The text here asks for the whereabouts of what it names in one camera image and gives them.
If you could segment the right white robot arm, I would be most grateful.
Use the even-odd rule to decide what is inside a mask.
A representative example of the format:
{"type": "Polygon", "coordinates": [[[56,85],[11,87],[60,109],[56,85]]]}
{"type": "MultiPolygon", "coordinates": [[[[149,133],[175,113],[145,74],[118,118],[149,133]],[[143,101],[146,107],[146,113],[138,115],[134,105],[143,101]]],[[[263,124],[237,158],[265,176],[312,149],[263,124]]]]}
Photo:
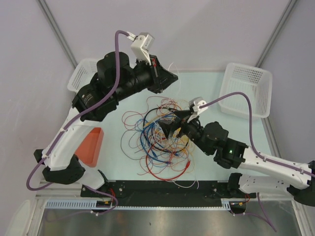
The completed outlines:
{"type": "Polygon", "coordinates": [[[188,120],[187,111],[173,111],[173,120],[160,120],[166,138],[176,130],[178,137],[187,136],[205,155],[225,169],[244,169],[260,172],[261,177],[232,173],[227,192],[232,197],[243,193],[288,194],[300,204],[315,205],[315,163],[298,163],[266,155],[228,137],[229,132],[217,121],[202,126],[199,118],[188,120]]]}

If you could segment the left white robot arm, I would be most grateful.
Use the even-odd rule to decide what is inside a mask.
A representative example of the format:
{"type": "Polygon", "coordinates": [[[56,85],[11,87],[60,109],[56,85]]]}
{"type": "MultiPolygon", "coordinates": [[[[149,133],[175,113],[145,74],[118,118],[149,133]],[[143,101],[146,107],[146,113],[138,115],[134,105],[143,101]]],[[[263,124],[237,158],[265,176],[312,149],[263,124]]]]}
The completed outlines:
{"type": "Polygon", "coordinates": [[[92,63],[95,72],[77,91],[61,131],[47,148],[34,152],[37,162],[45,166],[42,174],[47,182],[66,185],[85,178],[86,170],[75,154],[85,137],[121,101],[145,89],[162,93],[178,80],[157,56],[150,55],[149,60],[137,60],[131,67],[127,54],[120,52],[116,60],[115,52],[110,52],[92,63]]]}

